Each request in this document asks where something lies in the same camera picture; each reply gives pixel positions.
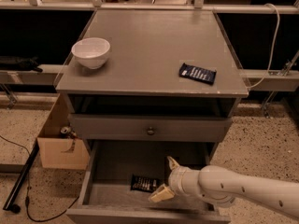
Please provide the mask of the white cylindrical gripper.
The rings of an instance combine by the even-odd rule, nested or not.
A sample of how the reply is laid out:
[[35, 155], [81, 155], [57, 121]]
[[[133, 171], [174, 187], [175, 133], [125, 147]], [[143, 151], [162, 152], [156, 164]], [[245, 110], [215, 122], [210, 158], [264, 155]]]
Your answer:
[[179, 196], [198, 196], [200, 186], [198, 184], [198, 170], [192, 170], [189, 167], [179, 166], [179, 163], [171, 156], [167, 157], [169, 168], [172, 171], [168, 184], [162, 184], [149, 196], [149, 201], [158, 203], [172, 199], [175, 194]]

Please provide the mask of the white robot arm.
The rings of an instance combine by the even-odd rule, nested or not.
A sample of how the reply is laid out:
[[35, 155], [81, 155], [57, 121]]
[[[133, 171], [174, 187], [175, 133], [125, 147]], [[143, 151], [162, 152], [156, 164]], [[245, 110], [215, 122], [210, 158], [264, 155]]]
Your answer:
[[220, 207], [229, 207], [235, 198], [248, 200], [293, 219], [299, 218], [299, 184], [241, 175], [228, 169], [208, 165], [194, 170], [167, 157], [171, 173], [150, 196], [154, 203], [175, 196], [190, 196]]

